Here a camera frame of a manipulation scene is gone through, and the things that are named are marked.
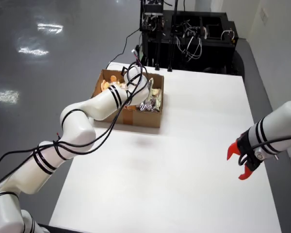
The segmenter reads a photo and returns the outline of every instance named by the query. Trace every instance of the cardboard box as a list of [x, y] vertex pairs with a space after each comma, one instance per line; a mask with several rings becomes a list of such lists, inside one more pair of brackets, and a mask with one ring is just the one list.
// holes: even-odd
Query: cardboard box
[[[96, 83], [94, 93], [92, 94], [92, 98], [99, 93], [101, 93], [100, 84], [105, 79], [107, 82], [110, 82], [110, 77], [115, 75], [117, 79], [123, 83], [124, 78], [121, 75], [121, 71], [118, 70], [106, 70], [103, 69], [100, 73], [99, 79]], [[148, 78], [154, 79], [153, 88], [159, 88], [162, 90], [162, 103], [160, 112], [147, 112], [147, 111], [139, 111], [132, 109], [123, 109], [116, 121], [117, 124], [126, 124], [126, 125], [136, 125], [143, 127], [151, 127], [151, 128], [159, 128], [161, 125], [161, 117], [163, 111], [163, 94], [164, 94], [164, 76], [159, 74], [148, 74]], [[114, 119], [115, 111], [113, 114], [108, 116], [106, 119], [102, 120], [103, 122], [112, 122]]]

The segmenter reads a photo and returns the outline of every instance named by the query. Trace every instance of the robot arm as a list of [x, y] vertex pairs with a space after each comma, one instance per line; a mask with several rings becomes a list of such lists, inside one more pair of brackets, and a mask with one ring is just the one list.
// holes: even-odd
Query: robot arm
[[[148, 81], [143, 75], [140, 80], [140, 68], [132, 67], [127, 73], [124, 75], [127, 90], [114, 85], [90, 100], [74, 103], [63, 110], [60, 116], [63, 136], [59, 142], [87, 144], [81, 147], [65, 146], [73, 151], [88, 152], [96, 139], [88, 117], [102, 120], [124, 105], [136, 105], [148, 97]], [[38, 192], [63, 162], [77, 156], [54, 146], [53, 142], [44, 141], [39, 145], [49, 147], [34, 151], [25, 164], [0, 183], [0, 233], [42, 232], [28, 212], [20, 211], [18, 196], [20, 192]]]
[[291, 135], [291, 101], [260, 120], [228, 148], [227, 159], [235, 153], [240, 156], [239, 165], [245, 164], [245, 173], [240, 175], [239, 179], [247, 179], [263, 160], [277, 158], [278, 153], [291, 147], [291, 139], [286, 137], [289, 135]]

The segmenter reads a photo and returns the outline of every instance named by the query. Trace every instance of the table surface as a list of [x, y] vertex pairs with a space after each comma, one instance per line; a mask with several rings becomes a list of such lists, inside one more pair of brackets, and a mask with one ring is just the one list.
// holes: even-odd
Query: table surface
[[[165, 76], [161, 128], [116, 125], [104, 146], [76, 157], [50, 226], [90, 233], [281, 232], [264, 164], [240, 181], [238, 156], [226, 161], [229, 145], [253, 125], [242, 78], [147, 69]], [[95, 127], [100, 135], [108, 125]]]

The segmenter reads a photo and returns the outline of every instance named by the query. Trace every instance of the gray floor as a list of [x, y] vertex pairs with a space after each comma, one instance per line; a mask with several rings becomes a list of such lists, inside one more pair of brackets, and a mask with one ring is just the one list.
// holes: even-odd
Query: gray floor
[[[0, 92], [19, 93], [16, 103], [0, 102], [0, 156], [56, 139], [63, 108], [90, 97], [101, 69], [138, 28], [139, 4], [136, 0], [0, 0]], [[38, 28], [39, 23], [63, 28]], [[133, 61], [130, 50], [138, 37], [137, 33], [129, 39], [127, 51], [117, 61]], [[239, 40], [237, 50], [258, 121], [271, 112], [271, 106], [248, 43]], [[0, 166], [0, 177], [24, 157], [10, 156]], [[291, 162], [288, 156], [281, 157], [266, 167], [282, 232], [291, 233]], [[70, 164], [63, 164], [36, 195], [21, 195], [22, 208], [38, 222], [48, 224]]]

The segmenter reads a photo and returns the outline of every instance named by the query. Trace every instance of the electronic equipment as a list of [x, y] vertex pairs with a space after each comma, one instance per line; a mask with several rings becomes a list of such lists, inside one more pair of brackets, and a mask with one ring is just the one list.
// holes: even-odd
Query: electronic equipment
[[163, 10], [162, 16], [146, 15], [141, 7], [143, 65], [234, 74], [234, 22], [226, 13], [179, 12], [177, 4], [173, 11]]

